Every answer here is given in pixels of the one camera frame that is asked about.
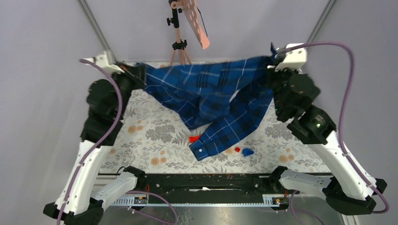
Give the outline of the blue plaid shirt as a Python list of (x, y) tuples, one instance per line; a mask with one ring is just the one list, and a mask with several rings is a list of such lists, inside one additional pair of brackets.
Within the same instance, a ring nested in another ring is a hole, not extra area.
[(146, 65), (144, 91), (190, 129), (206, 126), (190, 145), (198, 161), (222, 153), (257, 129), (273, 99), (266, 87), (270, 56), (212, 64)]

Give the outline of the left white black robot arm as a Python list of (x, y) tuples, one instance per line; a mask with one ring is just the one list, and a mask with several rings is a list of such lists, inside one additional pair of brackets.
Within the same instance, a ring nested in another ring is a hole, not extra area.
[(80, 135), (79, 150), (67, 184), (55, 202), (43, 213), (61, 225), (97, 225), (105, 210), (129, 189), (139, 193), (145, 179), (126, 169), (96, 193), (93, 187), (106, 155), (113, 148), (123, 126), (122, 116), (133, 90), (145, 81), (130, 75), (115, 74), (93, 82), (86, 99), (88, 118)]

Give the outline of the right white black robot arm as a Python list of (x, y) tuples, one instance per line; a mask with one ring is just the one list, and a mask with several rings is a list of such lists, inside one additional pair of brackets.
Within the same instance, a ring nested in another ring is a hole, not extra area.
[(291, 133), (313, 150), (332, 173), (330, 178), (323, 178), (279, 166), (271, 174), (270, 189), (275, 193), (287, 189), (317, 196), (348, 216), (375, 213), (373, 196), (384, 192), (386, 181), (368, 174), (348, 148), (339, 143), (336, 124), (313, 104), (320, 89), (308, 75), (294, 69), (269, 66), (268, 73), (267, 86), (274, 96), (278, 121), (287, 122)]

